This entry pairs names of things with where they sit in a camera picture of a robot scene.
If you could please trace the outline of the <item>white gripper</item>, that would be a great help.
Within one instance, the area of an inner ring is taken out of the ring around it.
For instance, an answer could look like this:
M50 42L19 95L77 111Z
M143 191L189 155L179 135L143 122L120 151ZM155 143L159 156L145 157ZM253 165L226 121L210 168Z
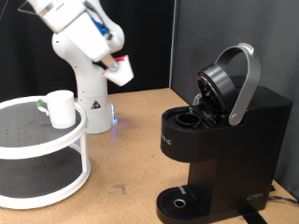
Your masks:
M81 0L53 0L52 9L46 14L46 22L54 33L63 33L94 62L102 60L111 71L118 70L118 62L109 54L109 45Z

